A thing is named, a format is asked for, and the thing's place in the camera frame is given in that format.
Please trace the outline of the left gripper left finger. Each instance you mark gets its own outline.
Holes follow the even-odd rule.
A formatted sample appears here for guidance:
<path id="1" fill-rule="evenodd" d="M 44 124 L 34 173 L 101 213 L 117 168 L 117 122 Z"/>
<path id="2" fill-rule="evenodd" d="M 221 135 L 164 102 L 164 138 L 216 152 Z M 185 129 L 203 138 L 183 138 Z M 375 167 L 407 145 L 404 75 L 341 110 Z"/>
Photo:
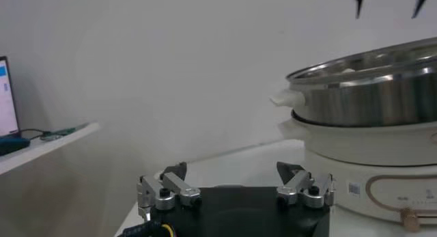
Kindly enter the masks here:
<path id="1" fill-rule="evenodd" d="M 137 183 L 138 214 L 144 221 L 152 218 L 152 210 L 169 212 L 176 203 L 196 208 L 201 203 L 201 190 L 185 183 L 187 163 L 166 167 L 157 178 L 140 176 Z"/>

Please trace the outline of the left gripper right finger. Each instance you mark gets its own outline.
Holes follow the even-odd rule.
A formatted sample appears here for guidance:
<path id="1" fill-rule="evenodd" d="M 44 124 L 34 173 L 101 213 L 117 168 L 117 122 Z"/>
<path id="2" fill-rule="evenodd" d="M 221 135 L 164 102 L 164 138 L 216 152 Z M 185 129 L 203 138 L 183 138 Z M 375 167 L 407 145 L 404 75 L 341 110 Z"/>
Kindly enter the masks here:
<path id="1" fill-rule="evenodd" d="M 301 203 L 307 208 L 323 208 L 335 203 L 334 179 L 330 173 L 315 177 L 300 165 L 284 162 L 277 162 L 277 171 L 283 182 L 276 189 L 277 199 L 286 207 Z"/>

